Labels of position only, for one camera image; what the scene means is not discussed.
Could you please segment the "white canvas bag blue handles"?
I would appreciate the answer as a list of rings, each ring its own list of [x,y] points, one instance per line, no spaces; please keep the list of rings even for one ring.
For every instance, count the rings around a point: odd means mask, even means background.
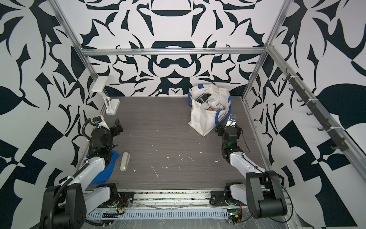
[[[203,104],[196,102],[201,94],[211,94]],[[201,136],[206,136],[217,125],[224,125],[232,111],[232,97],[227,88],[214,84],[198,84],[188,91],[188,104],[191,107],[189,126]]]

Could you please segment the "black round alarm clock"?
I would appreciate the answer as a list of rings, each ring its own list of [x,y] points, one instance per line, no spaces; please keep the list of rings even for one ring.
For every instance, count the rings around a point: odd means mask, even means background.
[[[210,98],[210,96],[211,94],[208,93],[201,94],[199,97],[196,98],[196,102],[203,104]]]

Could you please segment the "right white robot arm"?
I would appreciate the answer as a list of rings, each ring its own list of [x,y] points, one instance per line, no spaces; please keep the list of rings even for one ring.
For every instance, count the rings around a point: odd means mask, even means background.
[[[215,132],[222,137],[223,159],[236,168],[246,180],[245,184],[227,184],[226,196],[245,204],[254,219],[275,220],[275,217],[287,215],[285,188],[279,181],[279,175],[255,164],[239,147],[237,140],[242,129],[237,126],[218,125]]]

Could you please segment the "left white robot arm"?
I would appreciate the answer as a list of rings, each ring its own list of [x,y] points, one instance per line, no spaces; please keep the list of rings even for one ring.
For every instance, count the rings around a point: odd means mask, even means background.
[[[39,227],[41,229],[79,229],[85,223],[95,227],[108,227],[87,216],[101,205],[112,206],[119,198],[114,183],[96,187],[85,194],[86,188],[110,165],[113,159],[113,138],[123,132],[119,119],[109,127],[102,115],[87,119],[81,128],[89,146],[84,164],[58,186],[48,187],[43,195]]]

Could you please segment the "white desk lamp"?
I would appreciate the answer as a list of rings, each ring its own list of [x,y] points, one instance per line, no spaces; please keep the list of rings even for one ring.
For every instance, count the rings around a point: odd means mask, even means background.
[[[92,86],[91,91],[98,93],[103,97],[105,103],[105,113],[108,115],[115,115],[120,105],[120,100],[111,99],[111,97],[104,92],[107,79],[107,76],[99,76]]]

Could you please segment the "small beige stapler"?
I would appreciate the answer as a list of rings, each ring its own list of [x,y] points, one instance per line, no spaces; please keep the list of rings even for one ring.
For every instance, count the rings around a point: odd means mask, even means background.
[[[129,160],[130,160],[130,154],[128,152],[124,152],[121,158],[120,171],[127,170]]]

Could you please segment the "blue cloth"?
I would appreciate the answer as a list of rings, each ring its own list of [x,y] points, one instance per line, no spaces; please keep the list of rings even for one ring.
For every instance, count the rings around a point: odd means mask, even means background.
[[[113,150],[112,151],[112,160],[111,160],[110,164],[94,178],[94,180],[91,182],[91,184],[94,185],[94,184],[101,184],[101,183],[106,182],[111,177],[113,169],[114,169],[115,161],[119,157],[120,157],[120,155]]]

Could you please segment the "grey wall hook rail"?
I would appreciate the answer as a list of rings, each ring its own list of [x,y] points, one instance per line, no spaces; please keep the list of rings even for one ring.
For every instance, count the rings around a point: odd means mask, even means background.
[[[299,103],[303,103],[310,110],[307,113],[308,116],[314,116],[321,127],[318,127],[318,131],[325,131],[330,138],[333,140],[335,147],[331,147],[333,150],[339,149],[342,152],[345,152],[349,149],[348,144],[346,143],[346,138],[343,134],[340,133],[341,127],[335,125],[333,121],[331,121],[330,116],[326,114],[325,108],[321,105],[320,101],[313,95],[312,92],[308,89],[308,87],[303,83],[300,76],[292,75],[288,72],[288,68],[286,69],[286,77],[283,81],[288,81],[292,88],[290,91],[296,91],[301,99],[297,101]]]

